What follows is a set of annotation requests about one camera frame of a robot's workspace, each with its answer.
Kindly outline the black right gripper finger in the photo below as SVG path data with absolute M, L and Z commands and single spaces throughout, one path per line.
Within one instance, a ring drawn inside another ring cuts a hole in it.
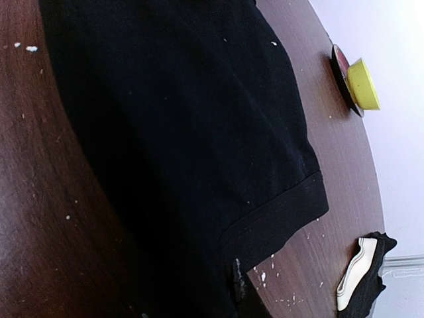
M 230 295 L 239 317 L 260 318 L 265 317 L 262 300 L 250 278 L 241 268 L 238 258 L 231 266 Z

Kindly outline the black underwear white trim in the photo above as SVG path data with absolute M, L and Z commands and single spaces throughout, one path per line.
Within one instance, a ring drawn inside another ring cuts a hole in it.
M 246 274 L 329 209 L 292 63 L 255 1 L 40 1 L 56 85 L 144 260 L 147 317 L 239 317 Z

